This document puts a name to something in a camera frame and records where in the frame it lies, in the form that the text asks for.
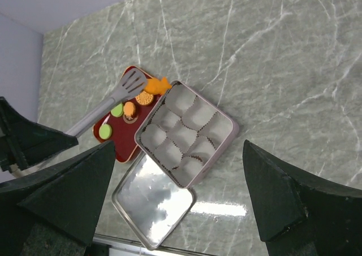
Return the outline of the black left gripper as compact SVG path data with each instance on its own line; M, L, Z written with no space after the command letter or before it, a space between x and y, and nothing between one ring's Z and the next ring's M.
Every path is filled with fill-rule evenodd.
M26 170L78 144L75 136L28 120L1 97L1 170Z

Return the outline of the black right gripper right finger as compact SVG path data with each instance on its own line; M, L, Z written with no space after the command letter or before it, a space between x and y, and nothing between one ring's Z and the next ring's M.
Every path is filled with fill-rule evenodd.
M243 166L269 255L361 255L361 190L293 166L246 140Z

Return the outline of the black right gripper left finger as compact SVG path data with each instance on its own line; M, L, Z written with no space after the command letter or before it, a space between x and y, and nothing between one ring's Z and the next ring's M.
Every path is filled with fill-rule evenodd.
M84 255L115 163L112 141L1 183L1 255Z

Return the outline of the orange scalloped cookie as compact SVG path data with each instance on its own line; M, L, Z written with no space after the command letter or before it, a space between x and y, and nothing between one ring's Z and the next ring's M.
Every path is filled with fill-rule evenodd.
M126 102L123 106L123 113L124 116L128 119L128 120L132 120L136 117L136 113L137 109L136 106L133 102Z

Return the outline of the grey metal tongs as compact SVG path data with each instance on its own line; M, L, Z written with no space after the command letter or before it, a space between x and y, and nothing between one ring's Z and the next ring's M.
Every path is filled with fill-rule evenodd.
M86 114L86 116L70 128L66 134L79 138L115 106L139 95L146 85L147 78L145 74L138 68L131 68L121 77L110 94L91 112Z

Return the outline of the round waffle cookie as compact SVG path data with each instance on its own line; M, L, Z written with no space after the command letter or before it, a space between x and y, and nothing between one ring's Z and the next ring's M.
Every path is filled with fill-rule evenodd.
M149 106L154 101L154 95L148 92L142 91L135 97L136 102L141 106Z

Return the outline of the orange fish cookie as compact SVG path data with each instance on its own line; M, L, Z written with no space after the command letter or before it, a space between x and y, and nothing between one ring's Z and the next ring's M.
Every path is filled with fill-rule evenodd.
M164 95L172 86L167 78L157 79L155 77L148 79L144 91L152 95Z

